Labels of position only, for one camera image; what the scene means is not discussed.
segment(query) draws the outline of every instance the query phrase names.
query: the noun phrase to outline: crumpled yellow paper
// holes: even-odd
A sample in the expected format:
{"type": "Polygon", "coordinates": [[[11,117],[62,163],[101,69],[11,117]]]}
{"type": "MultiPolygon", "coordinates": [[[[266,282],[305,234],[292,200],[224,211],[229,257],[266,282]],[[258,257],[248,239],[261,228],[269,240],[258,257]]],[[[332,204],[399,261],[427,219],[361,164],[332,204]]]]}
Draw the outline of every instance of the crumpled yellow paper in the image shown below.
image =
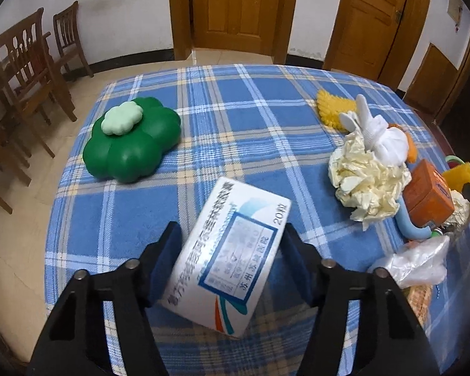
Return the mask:
{"type": "Polygon", "coordinates": [[[451,198],[455,206],[455,211],[447,218],[442,226],[456,226],[457,228],[461,228],[470,219],[470,202],[454,189],[451,191],[451,198]]]}
{"type": "Polygon", "coordinates": [[[387,167],[366,151],[359,130],[345,137],[345,144],[329,158],[329,179],[343,206],[356,208],[350,219],[367,230],[374,222],[394,216],[402,190],[411,181],[406,164],[387,167]]]}

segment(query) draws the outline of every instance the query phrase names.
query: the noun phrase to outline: screw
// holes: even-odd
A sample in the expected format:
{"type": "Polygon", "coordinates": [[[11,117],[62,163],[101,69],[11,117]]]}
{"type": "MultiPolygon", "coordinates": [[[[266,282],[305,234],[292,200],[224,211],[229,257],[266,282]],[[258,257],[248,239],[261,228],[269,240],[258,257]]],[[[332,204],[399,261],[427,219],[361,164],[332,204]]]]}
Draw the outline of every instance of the screw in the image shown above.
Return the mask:
{"type": "Polygon", "coordinates": [[[387,278],[389,276],[389,272],[382,267],[378,267],[376,270],[374,270],[374,273],[376,276],[381,278],[387,278]]]}
{"type": "Polygon", "coordinates": [[[125,267],[129,270],[134,270],[139,266],[139,260],[137,258],[131,258],[124,263],[125,267]]]}
{"type": "Polygon", "coordinates": [[[84,269],[81,269],[81,270],[77,270],[75,271],[75,273],[73,274],[73,278],[75,280],[81,280],[81,279],[84,279],[86,277],[86,275],[88,275],[88,271],[87,270],[84,270],[84,269]]]}
{"type": "Polygon", "coordinates": [[[336,262],[332,258],[323,258],[321,263],[322,266],[327,267],[328,269],[336,266],[336,262]]]}

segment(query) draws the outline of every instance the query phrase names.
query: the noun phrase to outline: yellow sponge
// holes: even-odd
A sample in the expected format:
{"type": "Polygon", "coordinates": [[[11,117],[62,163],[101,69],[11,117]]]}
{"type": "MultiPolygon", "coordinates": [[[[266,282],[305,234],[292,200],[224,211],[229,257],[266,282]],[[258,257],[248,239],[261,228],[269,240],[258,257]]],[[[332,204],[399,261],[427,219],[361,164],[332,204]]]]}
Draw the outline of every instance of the yellow sponge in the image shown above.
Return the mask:
{"type": "Polygon", "coordinates": [[[317,93],[317,109],[320,120],[329,127],[340,131],[346,131],[339,121],[339,114],[348,111],[357,111],[355,100],[345,99],[344,97],[331,95],[324,89],[317,93]]]}

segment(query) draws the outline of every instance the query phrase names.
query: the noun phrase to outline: blue plaid tablecloth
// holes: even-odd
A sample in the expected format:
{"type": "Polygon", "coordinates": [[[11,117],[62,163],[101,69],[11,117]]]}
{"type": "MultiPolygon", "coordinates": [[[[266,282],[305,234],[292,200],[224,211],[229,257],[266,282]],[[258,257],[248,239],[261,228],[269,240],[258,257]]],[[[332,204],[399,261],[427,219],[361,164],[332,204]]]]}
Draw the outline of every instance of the blue plaid tablecloth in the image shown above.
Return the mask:
{"type": "MultiPolygon", "coordinates": [[[[330,154],[344,135],[322,125],[317,90],[366,96],[374,115],[409,131],[419,157],[439,170],[444,154],[420,119],[386,86],[350,75],[292,66],[200,66],[138,75],[106,86],[80,130],[59,183],[45,253],[45,298],[52,309],[75,270],[112,270],[138,257],[169,221],[185,238],[220,176],[292,200],[289,215],[303,241],[347,269],[365,271],[393,253],[402,237],[393,219],[362,231],[351,210],[334,197],[327,176],[330,154]],[[82,150],[93,122],[112,106],[154,96],[182,120],[177,148],[156,173],[130,185],[97,181],[82,150]]],[[[470,229],[451,246],[446,280],[434,290],[425,325],[437,361],[448,368],[470,320],[470,229]]],[[[107,339],[115,373],[125,373],[112,307],[105,305],[107,339]]],[[[280,252],[242,339],[195,325],[161,306],[148,311],[171,375],[295,374],[316,309],[301,300],[280,252]]],[[[351,371],[359,305],[350,305],[339,374],[351,371]]]]}

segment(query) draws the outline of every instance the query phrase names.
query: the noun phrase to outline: orange stripe on box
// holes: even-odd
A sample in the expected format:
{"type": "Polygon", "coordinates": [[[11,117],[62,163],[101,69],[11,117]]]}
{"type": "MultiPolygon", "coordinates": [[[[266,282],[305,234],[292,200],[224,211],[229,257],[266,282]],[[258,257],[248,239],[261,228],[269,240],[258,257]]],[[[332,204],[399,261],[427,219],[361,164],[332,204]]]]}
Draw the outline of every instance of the orange stripe on box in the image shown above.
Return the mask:
{"type": "Polygon", "coordinates": [[[219,315],[219,306],[217,305],[217,297],[216,300],[214,301],[214,318],[216,319],[216,330],[219,332],[224,332],[223,330],[223,324],[221,322],[221,315],[219,315]]]}

